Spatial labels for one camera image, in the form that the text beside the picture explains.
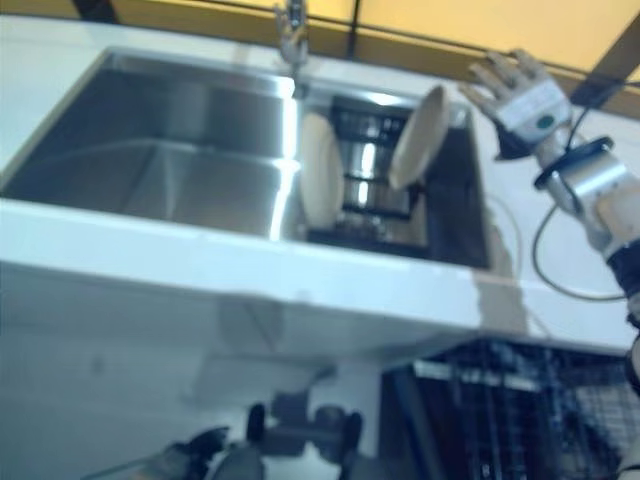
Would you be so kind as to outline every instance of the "yellow wall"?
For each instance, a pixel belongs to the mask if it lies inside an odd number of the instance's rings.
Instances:
[[[591,70],[639,12],[640,0],[363,0],[360,22]]]

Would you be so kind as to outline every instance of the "robotic hand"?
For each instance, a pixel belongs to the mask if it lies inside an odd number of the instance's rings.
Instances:
[[[581,222],[624,291],[629,322],[640,328],[640,179],[613,155],[610,138],[574,136],[571,105],[555,80],[523,50],[514,56],[511,63],[490,52],[488,67],[470,67],[492,96],[468,84],[460,90],[496,125],[503,158],[537,157],[536,188]],[[640,395],[639,339],[627,365]]]

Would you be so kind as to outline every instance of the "cabinet door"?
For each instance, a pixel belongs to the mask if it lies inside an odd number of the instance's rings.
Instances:
[[[286,0],[231,0],[229,3],[238,5],[273,8],[275,4],[284,6]],[[308,0],[309,15],[341,22],[351,21],[354,0]]]
[[[362,0],[360,23],[499,51],[523,47],[588,71],[639,12],[639,0]]]

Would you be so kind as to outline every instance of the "dish rack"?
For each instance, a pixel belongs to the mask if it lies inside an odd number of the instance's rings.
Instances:
[[[412,428],[433,432],[446,478],[615,478],[640,435],[619,356],[480,339],[416,362],[412,377],[430,423]]]

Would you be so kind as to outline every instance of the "robot finger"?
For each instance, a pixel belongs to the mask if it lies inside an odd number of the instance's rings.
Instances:
[[[498,74],[498,76],[509,87],[514,88],[518,85],[526,83],[527,77],[520,70],[518,70],[516,66],[509,63],[509,61],[498,52],[487,53],[487,58],[493,65],[493,69]]]
[[[474,63],[469,67],[471,73],[491,92],[496,98],[506,98],[509,96],[509,88],[494,73],[486,68]]]
[[[547,75],[544,65],[529,55],[528,52],[518,48],[513,51],[513,55],[518,60],[518,67],[520,70],[522,70],[522,72],[524,72],[528,77],[535,78]]]

